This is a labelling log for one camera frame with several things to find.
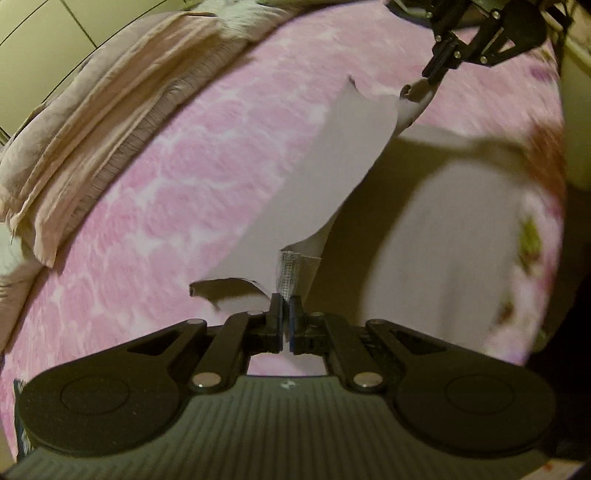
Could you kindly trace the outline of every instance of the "black circular pad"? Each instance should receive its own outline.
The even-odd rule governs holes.
[[[179,405],[178,386],[157,356],[106,351],[35,377],[18,413],[34,445],[100,456],[156,437]]]
[[[395,403],[417,436],[468,456],[531,447],[555,409],[552,390],[537,375],[461,350],[416,356]]]
[[[129,387],[117,378],[96,375],[74,380],[61,392],[61,402],[82,415],[117,410],[127,401]]]

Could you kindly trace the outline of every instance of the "gray ribbed surface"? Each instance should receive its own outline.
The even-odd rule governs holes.
[[[229,392],[196,397],[164,435],[102,459],[43,449],[11,480],[517,480],[539,452],[462,459],[407,433],[384,401],[337,378],[242,377]]]

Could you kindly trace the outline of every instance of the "bed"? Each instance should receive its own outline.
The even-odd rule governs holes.
[[[321,9],[249,49],[178,111],[59,250],[54,268],[38,275],[0,375],[5,431],[15,378],[187,318],[223,322],[188,285],[231,251],[278,191],[347,76],[361,92],[399,91],[420,77],[432,43],[429,30],[379,2]],[[418,121],[519,137],[529,147],[533,181],[522,193],[519,256],[481,348],[523,364],[544,317],[563,224],[563,120],[550,47],[492,70],[450,72]],[[269,362],[252,372],[298,373]]]

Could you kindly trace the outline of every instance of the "metal screw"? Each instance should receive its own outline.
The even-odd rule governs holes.
[[[376,372],[361,372],[353,377],[353,381],[362,388],[373,388],[381,385],[384,378]]]
[[[201,388],[215,387],[222,383],[222,377],[214,372],[202,372],[193,377],[193,385]]]

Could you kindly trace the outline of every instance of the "pink patterned bedsheet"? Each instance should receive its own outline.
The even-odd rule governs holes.
[[[15,377],[186,318],[225,316],[188,285],[236,244],[303,156],[346,77],[399,90],[420,77],[433,35],[378,2],[328,8],[280,28],[180,111],[105,194],[33,289],[1,374],[12,431]],[[483,351],[522,363],[544,316],[560,250],[562,113],[556,65],[541,49],[492,70],[463,65],[420,123],[531,140],[535,186],[506,308]],[[293,367],[258,363],[273,374]],[[14,449],[14,435],[9,434]]]

